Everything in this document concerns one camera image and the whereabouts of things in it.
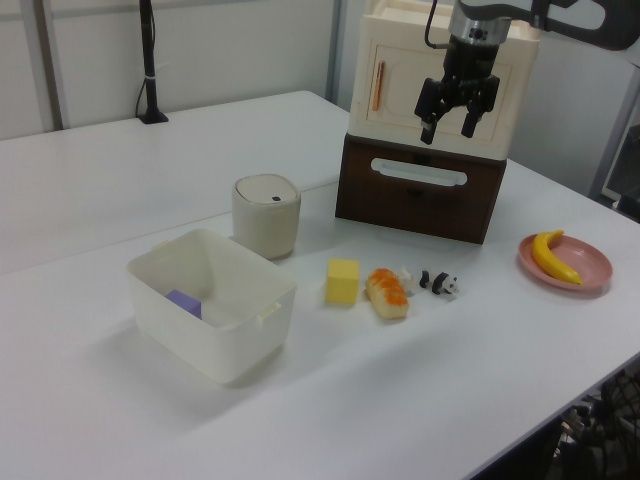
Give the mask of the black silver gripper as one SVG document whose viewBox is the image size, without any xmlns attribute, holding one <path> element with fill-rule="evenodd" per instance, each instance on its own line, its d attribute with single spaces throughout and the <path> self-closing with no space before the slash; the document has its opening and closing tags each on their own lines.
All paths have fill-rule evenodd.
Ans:
<svg viewBox="0 0 640 480">
<path fill-rule="evenodd" d="M 454 5 L 443 82 L 427 78 L 415 107 L 423 143 L 432 144 L 439 120 L 451 108 L 467 107 L 461 129 L 466 138 L 473 137 L 483 115 L 493 110 L 500 79 L 492 74 L 492 69 L 510 25 L 508 17 L 474 19 L 468 7 L 462 3 Z"/>
</svg>

